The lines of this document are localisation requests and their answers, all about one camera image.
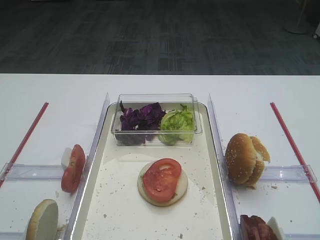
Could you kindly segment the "left red tape strip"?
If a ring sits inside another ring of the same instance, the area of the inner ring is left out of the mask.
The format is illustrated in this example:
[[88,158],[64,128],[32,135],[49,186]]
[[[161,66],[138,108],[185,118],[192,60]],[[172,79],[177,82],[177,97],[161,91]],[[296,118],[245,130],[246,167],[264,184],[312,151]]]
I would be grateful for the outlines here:
[[12,156],[11,160],[9,163],[7,163],[4,167],[3,170],[4,172],[1,173],[0,175],[0,186],[2,187],[3,183],[5,182],[5,177],[7,174],[10,172],[12,166],[16,163],[16,160],[18,159],[19,155],[21,154],[23,148],[25,147],[27,141],[29,140],[31,134],[33,133],[34,129],[36,128],[38,122],[42,118],[43,114],[45,113],[49,103],[45,102],[43,106],[41,107],[40,111],[38,112],[36,118],[32,122],[31,126],[29,127],[28,131],[26,132],[25,136],[23,137],[21,143],[19,144],[18,148],[16,149],[14,155]]

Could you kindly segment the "bottom bun slice on tray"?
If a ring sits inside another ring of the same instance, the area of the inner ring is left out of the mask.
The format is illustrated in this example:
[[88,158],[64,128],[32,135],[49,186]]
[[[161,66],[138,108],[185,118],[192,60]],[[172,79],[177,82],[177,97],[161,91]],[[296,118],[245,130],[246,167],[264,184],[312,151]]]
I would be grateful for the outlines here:
[[158,207],[167,207],[170,205],[173,205],[174,203],[178,202],[187,192],[188,188],[188,177],[186,173],[182,169],[182,173],[178,179],[177,187],[175,190],[174,195],[172,196],[172,199],[168,202],[157,202],[153,199],[151,199],[145,192],[145,188],[143,185],[143,176],[146,173],[146,171],[149,169],[149,167],[154,163],[150,162],[146,164],[140,171],[138,179],[137,179],[137,188],[140,195],[150,204],[158,206]]

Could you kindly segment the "right clear acrylic divider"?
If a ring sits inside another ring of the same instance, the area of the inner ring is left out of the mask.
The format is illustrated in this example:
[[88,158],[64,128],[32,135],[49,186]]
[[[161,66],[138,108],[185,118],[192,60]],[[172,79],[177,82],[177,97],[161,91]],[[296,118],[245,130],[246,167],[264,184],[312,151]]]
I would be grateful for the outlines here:
[[216,152],[217,167],[219,171],[220,184],[222,188],[222,197],[227,219],[227,236],[231,240],[242,240],[242,231],[237,216],[237,209],[235,206],[232,184],[228,179],[228,169],[224,157],[224,152],[221,144],[220,130],[216,110],[211,95],[208,96],[208,112],[211,122],[211,132]]

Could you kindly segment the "white cheese slice left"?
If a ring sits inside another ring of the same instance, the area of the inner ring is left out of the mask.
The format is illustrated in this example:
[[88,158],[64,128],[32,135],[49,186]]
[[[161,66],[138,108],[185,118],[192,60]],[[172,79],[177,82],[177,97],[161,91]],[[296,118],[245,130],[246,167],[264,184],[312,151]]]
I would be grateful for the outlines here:
[[65,171],[68,166],[69,166],[69,162],[70,162],[70,157],[71,157],[71,154],[72,154],[72,149],[67,147],[65,148],[63,154],[62,154],[62,157],[61,157],[61,166],[62,166],[62,169]]

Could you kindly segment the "sesame bun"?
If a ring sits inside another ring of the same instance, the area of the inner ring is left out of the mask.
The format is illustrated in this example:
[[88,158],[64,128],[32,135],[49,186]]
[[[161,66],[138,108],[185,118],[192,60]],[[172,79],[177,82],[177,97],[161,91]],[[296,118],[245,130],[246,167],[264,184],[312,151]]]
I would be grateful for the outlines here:
[[255,136],[250,137],[253,147],[256,151],[256,163],[253,169],[252,175],[249,179],[244,183],[246,187],[250,187],[255,189],[256,183],[260,179],[263,174],[265,168],[265,162],[270,163],[270,155],[266,147],[262,144],[259,138]]
[[228,177],[237,185],[244,184],[256,166],[256,150],[245,133],[235,134],[227,144],[225,160]]

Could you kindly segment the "right red tape strip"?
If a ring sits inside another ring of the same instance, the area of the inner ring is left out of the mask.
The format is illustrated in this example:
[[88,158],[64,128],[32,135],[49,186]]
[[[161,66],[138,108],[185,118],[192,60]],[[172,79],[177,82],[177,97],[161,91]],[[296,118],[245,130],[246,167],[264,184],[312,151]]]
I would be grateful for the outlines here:
[[304,170],[304,172],[305,172],[305,174],[306,174],[306,176],[307,176],[307,178],[309,180],[309,184],[310,184],[310,186],[311,186],[311,188],[312,188],[317,200],[320,201],[320,190],[319,190],[319,188],[318,188],[318,186],[316,184],[315,177],[313,177],[313,180],[312,180],[312,172],[311,172],[312,169],[311,169],[311,167],[308,167],[308,165],[306,164],[306,162],[305,162],[301,152],[299,151],[299,148],[296,145],[296,143],[295,143],[295,141],[294,141],[289,129],[287,128],[286,123],[283,120],[283,118],[281,116],[281,113],[279,112],[276,104],[274,102],[271,102],[270,106],[271,106],[271,108],[272,108],[272,110],[273,110],[273,112],[274,112],[274,114],[275,114],[275,116],[276,116],[276,118],[277,118],[277,120],[278,120],[278,122],[279,122],[279,124],[280,124],[280,126],[281,126],[281,128],[282,128],[282,130],[283,130],[283,132],[284,132],[284,134],[285,134],[285,136],[286,136],[291,148],[292,148],[292,150],[293,150],[293,152],[295,153],[295,156],[297,157],[298,162],[302,166],[302,168],[303,168],[303,170]]

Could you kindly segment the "sesame bun top right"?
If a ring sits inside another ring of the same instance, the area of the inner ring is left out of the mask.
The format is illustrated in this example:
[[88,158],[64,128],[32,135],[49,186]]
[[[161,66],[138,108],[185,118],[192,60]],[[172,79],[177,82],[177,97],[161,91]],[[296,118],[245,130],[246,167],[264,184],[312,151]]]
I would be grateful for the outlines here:
[[256,166],[256,150],[245,133],[235,134],[227,144],[225,160],[228,177],[237,185],[244,184]]

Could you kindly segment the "tomato slice on bun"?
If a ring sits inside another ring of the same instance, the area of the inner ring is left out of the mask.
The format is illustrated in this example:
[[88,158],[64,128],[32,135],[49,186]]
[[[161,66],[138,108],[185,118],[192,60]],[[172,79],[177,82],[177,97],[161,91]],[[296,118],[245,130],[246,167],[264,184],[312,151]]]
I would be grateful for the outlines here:
[[155,161],[142,178],[146,194],[156,202],[168,202],[176,191],[181,173],[181,165],[172,158]]

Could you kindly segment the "clear acrylic divider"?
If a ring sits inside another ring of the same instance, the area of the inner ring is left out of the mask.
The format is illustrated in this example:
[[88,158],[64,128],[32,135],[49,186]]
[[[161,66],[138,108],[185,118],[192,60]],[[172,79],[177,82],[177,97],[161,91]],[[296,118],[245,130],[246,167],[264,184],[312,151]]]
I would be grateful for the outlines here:
[[231,240],[242,240],[242,231],[237,216],[237,209],[235,206],[232,184],[228,179],[228,169],[224,157],[224,152],[221,144],[220,130],[216,110],[211,95],[208,96],[208,112],[211,122],[211,132],[216,152],[217,167],[219,171],[220,184],[222,188],[222,197],[227,219],[227,236]]
[[90,204],[100,167],[101,154],[98,152],[99,141],[110,105],[110,98],[105,97],[97,128],[94,134],[89,155],[83,169],[83,174],[77,190],[69,221],[65,229],[64,240],[81,240],[85,229]]

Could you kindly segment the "red tape strip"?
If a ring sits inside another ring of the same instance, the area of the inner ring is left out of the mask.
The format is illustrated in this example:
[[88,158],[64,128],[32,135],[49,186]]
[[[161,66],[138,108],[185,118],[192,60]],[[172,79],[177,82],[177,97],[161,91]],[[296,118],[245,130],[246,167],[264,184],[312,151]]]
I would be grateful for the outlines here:
[[25,136],[23,137],[21,143],[19,144],[18,148],[16,149],[14,155],[12,156],[11,160],[9,163],[7,163],[4,167],[3,170],[4,172],[1,173],[0,175],[0,186],[2,187],[3,183],[5,182],[5,177],[7,174],[10,172],[12,166],[16,163],[16,160],[18,159],[19,155],[21,154],[23,148],[25,147],[27,141],[29,140],[31,134],[33,133],[34,129],[36,128],[38,122],[42,118],[43,114],[45,113],[49,103],[45,102],[43,106],[41,107],[40,111],[38,112],[36,118],[32,122],[31,126],[29,127],[28,131],[26,132]]
[[272,110],[273,110],[273,112],[274,112],[274,114],[275,114],[275,116],[276,116],[276,118],[277,118],[277,120],[278,120],[278,122],[279,122],[279,124],[280,124],[280,126],[281,126],[281,128],[282,128],[282,130],[283,130],[283,132],[284,132],[284,134],[285,134],[285,136],[286,136],[291,148],[292,148],[292,150],[293,150],[293,152],[295,153],[295,156],[297,157],[298,162],[302,166],[302,168],[303,168],[303,170],[304,170],[304,172],[305,172],[305,174],[306,174],[306,176],[307,176],[307,178],[309,180],[309,184],[310,184],[310,186],[311,186],[311,188],[312,188],[317,200],[320,201],[320,190],[319,190],[319,188],[318,188],[318,186],[316,184],[315,177],[313,177],[313,180],[312,180],[312,172],[311,172],[312,169],[311,169],[311,167],[308,167],[308,165],[306,164],[306,162],[305,162],[301,152],[299,151],[299,148],[296,145],[296,143],[295,143],[295,141],[294,141],[289,129],[287,128],[286,123],[283,120],[283,118],[281,116],[281,113],[279,112],[276,104],[274,102],[271,102],[270,106],[271,106],[271,108],[272,108]]

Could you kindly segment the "left clear acrylic divider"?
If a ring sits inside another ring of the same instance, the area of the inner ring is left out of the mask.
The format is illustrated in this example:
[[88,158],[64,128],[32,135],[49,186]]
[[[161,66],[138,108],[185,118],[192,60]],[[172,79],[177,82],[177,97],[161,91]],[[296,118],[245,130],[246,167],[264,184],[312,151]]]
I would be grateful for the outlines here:
[[81,240],[85,229],[90,204],[100,167],[101,154],[98,152],[99,141],[110,105],[110,98],[105,97],[97,128],[94,134],[89,155],[83,169],[83,174],[77,190],[69,221],[65,229],[64,240]]

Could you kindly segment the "purple cabbage leaves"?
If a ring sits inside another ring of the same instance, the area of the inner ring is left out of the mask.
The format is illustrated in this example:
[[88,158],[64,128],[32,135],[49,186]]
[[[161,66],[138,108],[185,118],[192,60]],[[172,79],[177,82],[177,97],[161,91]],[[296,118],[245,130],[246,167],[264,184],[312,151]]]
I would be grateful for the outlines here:
[[[119,117],[121,131],[158,131],[166,111],[158,102],[145,105],[140,109],[125,108],[122,101],[119,104],[123,115]],[[148,134],[117,134],[116,139],[123,145],[142,145],[153,139]]]

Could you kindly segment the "round meat patty slice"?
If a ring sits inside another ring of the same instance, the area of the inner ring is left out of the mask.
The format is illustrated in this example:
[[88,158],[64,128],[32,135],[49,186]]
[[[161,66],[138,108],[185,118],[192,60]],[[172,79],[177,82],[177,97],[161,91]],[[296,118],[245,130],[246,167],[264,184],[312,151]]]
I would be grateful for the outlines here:
[[278,240],[272,228],[257,215],[241,215],[240,226],[243,240]]

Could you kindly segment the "right clear cross divider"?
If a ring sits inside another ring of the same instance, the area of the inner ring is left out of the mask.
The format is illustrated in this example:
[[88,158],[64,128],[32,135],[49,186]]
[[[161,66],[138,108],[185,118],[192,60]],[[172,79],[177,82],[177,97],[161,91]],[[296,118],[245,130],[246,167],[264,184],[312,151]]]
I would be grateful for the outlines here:
[[310,165],[267,166],[260,182],[317,183],[318,179]]

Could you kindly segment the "cream plastic serving tray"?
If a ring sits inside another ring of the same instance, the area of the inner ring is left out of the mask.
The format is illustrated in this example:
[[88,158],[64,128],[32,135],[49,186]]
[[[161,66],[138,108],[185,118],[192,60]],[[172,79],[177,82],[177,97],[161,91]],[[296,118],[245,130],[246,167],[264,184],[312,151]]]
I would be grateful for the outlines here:
[[[202,133],[190,145],[117,145],[111,133],[116,104],[111,104],[75,224],[75,240],[230,240],[232,238],[207,107],[196,118]],[[185,195],[158,207],[138,191],[147,164],[178,161],[186,173]]]

